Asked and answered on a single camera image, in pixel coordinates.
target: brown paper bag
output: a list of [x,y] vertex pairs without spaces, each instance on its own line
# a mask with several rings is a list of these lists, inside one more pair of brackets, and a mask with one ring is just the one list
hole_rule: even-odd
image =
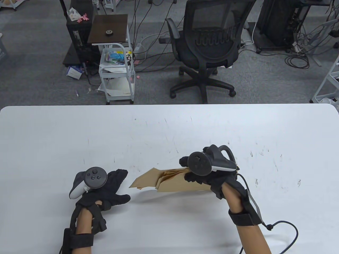
[[130,188],[155,187],[159,192],[211,190],[206,184],[187,182],[184,179],[188,168],[159,170],[152,168],[134,180]]

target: black glove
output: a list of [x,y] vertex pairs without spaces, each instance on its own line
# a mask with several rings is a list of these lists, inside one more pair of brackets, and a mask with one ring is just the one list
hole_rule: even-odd
[[101,188],[90,190],[84,193],[81,199],[76,202],[75,210],[71,217],[70,228],[75,232],[75,222],[83,207],[86,207],[93,216],[92,234],[102,232],[107,229],[106,221],[101,215],[101,211],[107,211],[112,206],[122,205],[130,201],[130,195],[117,195],[117,191],[128,174],[127,170],[118,169],[107,174],[107,181]]
[[99,189],[93,189],[82,195],[76,205],[90,207],[96,201],[101,200],[102,205],[99,206],[103,211],[109,210],[112,206],[122,205],[130,201],[130,195],[117,195],[117,191],[126,178],[128,171],[118,169],[107,174],[107,182]]
[[[182,157],[179,164],[182,167],[187,167],[188,156]],[[237,171],[212,171],[206,176],[196,175],[192,172],[185,174],[185,180],[188,182],[197,182],[199,184],[207,184],[211,186],[211,191],[215,193],[217,198],[225,198],[222,193],[221,186],[223,183],[228,183],[231,187],[239,191],[241,196],[247,196],[244,187],[237,181]]]

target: chair armrest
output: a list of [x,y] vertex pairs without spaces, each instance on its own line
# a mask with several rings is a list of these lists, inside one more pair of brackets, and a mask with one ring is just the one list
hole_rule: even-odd
[[179,39],[179,31],[171,18],[165,19],[168,25],[169,34],[174,39]]

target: chair seat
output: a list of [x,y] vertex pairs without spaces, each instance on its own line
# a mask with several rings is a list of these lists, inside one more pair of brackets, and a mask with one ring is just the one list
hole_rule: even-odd
[[[177,53],[179,55],[180,60],[189,68],[199,69],[198,59],[193,55],[193,53],[189,50],[186,41],[184,39],[183,31],[179,31],[180,38],[175,41]],[[215,68],[219,66],[227,65],[227,61],[221,63],[207,63],[208,68]]]

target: chair backrest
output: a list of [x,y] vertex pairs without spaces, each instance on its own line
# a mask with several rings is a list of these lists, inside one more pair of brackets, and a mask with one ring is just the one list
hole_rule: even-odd
[[183,35],[199,62],[228,62],[238,58],[241,32],[256,0],[188,0]]

